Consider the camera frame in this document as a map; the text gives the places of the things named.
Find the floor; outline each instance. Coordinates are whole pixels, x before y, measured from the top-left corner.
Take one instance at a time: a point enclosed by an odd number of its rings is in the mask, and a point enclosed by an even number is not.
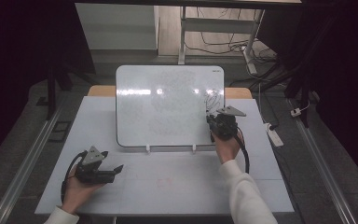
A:
[[[178,55],[181,32],[180,12],[181,9],[179,7],[159,7],[158,55],[160,56]],[[254,15],[255,11],[252,9],[186,8],[187,18],[252,21]],[[186,55],[241,56],[239,49],[234,47],[246,43],[248,38],[249,35],[242,34],[186,32],[185,43],[188,46],[186,48]],[[255,42],[254,50],[260,51],[266,48],[263,43]]]
[[[211,39],[209,41],[223,41],[223,39]],[[122,64],[177,64],[176,49],[170,49],[171,53],[165,56],[142,54],[140,52],[99,52],[93,54],[93,60],[97,74],[92,78],[105,85],[114,85],[115,71]],[[236,87],[250,87],[256,79],[250,77],[243,64],[243,58],[235,54],[229,56],[198,55],[186,58],[186,64],[213,64],[221,66],[225,71],[225,85],[229,86],[233,81],[242,80],[232,84]],[[259,74],[265,73],[272,63],[255,63]],[[69,125],[74,121],[76,112],[83,96],[87,95],[90,84],[71,75],[74,87],[71,91],[60,91],[60,96],[68,96],[67,103],[58,117],[58,122]],[[280,223],[343,223],[329,191],[321,179],[319,170],[310,156],[310,150],[304,141],[296,125],[296,120],[290,116],[288,99],[283,96],[286,83],[282,83],[265,93],[258,93],[255,85],[253,96],[256,99],[263,118],[279,124],[276,129],[284,142],[284,146],[273,148],[281,171],[286,179],[287,190],[291,196],[295,212],[289,214],[274,214]],[[47,82],[35,84],[30,89],[29,102],[19,117],[17,123],[0,146],[0,201],[3,198],[12,178],[17,173],[29,148],[36,139],[39,130],[45,123],[47,108],[45,105],[37,105],[40,97],[47,97]],[[290,99],[290,103],[297,104],[296,99]],[[352,212],[358,221],[358,168],[351,160],[345,148],[338,142],[335,136],[319,119],[315,111],[316,100],[312,100],[309,108],[310,132],[313,134],[326,163],[328,164],[335,180],[341,188]],[[47,218],[37,216],[34,210],[39,198],[48,182],[64,145],[65,133],[51,133],[43,151],[36,161],[19,199],[14,204],[7,223],[43,223]],[[111,223],[109,218],[102,218],[94,223]],[[117,223],[232,223],[230,217],[120,217]]]

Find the dark background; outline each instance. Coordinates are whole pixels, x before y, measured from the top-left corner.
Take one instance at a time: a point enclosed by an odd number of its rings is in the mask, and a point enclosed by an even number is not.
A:
[[[306,72],[310,90],[320,97],[317,111],[321,119],[358,166],[358,1],[341,2],[345,4],[327,12],[337,13],[337,18]],[[294,68],[324,25],[327,13],[268,10],[258,38],[278,53],[287,69]]]
[[[0,144],[11,130],[35,83],[52,67],[94,72],[75,4],[0,2]]]

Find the power strip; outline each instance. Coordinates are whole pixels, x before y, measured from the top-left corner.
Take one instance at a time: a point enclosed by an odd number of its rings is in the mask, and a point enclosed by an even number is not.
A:
[[[268,134],[269,140],[271,140],[272,144],[275,147],[281,147],[283,146],[283,141],[281,140],[281,138],[279,137],[279,135],[277,134],[277,132],[275,132],[275,130],[270,130],[269,127],[271,126],[271,124],[269,123],[265,123],[264,124],[266,126],[266,132]]]

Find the black curtain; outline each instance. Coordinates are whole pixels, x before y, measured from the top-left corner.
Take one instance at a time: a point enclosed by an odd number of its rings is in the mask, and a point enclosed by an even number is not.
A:
[[[0,1],[0,144],[51,66],[95,73],[74,3]]]
[[[310,77],[321,119],[358,166],[358,2],[350,1],[339,14]]]

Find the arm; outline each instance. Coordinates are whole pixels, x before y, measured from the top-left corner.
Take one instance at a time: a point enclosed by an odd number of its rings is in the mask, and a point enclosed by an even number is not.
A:
[[[223,141],[214,134],[213,138],[216,143],[216,153],[222,163],[219,171],[228,186],[229,206],[234,223],[277,223],[261,198],[255,181],[251,176],[243,173],[234,160],[240,150],[237,141],[234,138]]]
[[[90,198],[92,192],[104,186],[104,184],[89,185],[81,183],[75,177],[75,170],[76,167],[71,170],[67,178],[62,207],[57,206],[45,224],[76,224],[79,220],[76,215],[77,208]]]

